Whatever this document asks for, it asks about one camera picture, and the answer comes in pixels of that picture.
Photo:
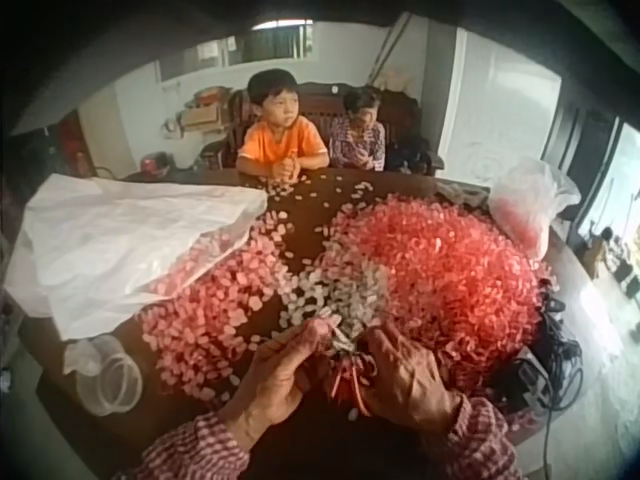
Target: plastic cup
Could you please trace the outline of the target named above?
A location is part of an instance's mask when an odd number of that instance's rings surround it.
[[[138,365],[110,335],[97,337],[91,344],[100,353],[101,368],[95,376],[76,372],[76,389],[84,407],[97,416],[131,410],[142,395]]]

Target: hand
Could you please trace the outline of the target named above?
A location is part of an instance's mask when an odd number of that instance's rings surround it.
[[[293,183],[300,174],[300,164],[293,157],[287,157],[271,167],[271,176],[282,183]]]
[[[291,157],[290,160],[293,162],[293,170],[289,174],[289,179],[287,180],[287,183],[295,183],[296,180],[298,180],[298,175],[300,175],[300,169],[302,167],[300,166],[300,162],[298,161],[297,158]]]
[[[364,390],[371,410],[426,437],[446,436],[462,397],[443,385],[433,353],[385,323],[365,332],[378,366],[373,388]]]
[[[314,319],[261,345],[220,420],[245,451],[271,425],[283,422],[309,388],[301,365],[330,335],[325,320]]]
[[[360,170],[373,169],[373,157],[370,157],[369,155],[367,155],[366,151],[362,149],[356,150],[356,158],[357,158],[356,166]]]

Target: white plastic bag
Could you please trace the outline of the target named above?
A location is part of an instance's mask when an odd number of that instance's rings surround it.
[[[205,238],[206,255],[178,288],[242,245],[266,205],[249,188],[52,175],[27,204],[5,288],[63,340],[110,332],[175,292],[150,286],[194,243]]]
[[[527,158],[497,179],[489,194],[489,211],[529,258],[540,260],[547,252],[551,221],[579,201],[578,187],[569,177],[546,162]]]

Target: plaid shirt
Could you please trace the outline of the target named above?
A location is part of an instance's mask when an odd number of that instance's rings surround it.
[[[487,400],[465,397],[451,433],[430,452],[442,461],[448,480],[524,479],[506,431],[506,421]],[[249,454],[209,413],[158,439],[139,468],[115,479],[236,479],[248,464]]]
[[[354,138],[349,127],[349,118],[336,118],[331,124],[329,139],[329,156],[336,167],[348,167],[357,163],[357,151],[361,150],[373,158],[373,169],[381,172],[384,169],[384,127],[376,122],[365,130],[361,138]]]

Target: floor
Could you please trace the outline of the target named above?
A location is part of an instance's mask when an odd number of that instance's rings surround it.
[[[640,345],[630,331],[640,308],[628,300],[606,270],[596,286],[625,349],[590,391],[554,422],[549,460],[554,480],[615,478],[640,448]],[[95,477],[64,441],[35,396],[40,367],[22,348],[11,363],[14,383],[0,412],[3,450],[25,479],[93,480]],[[543,436],[517,448],[524,472],[542,466]],[[530,478],[543,478],[539,472]]]

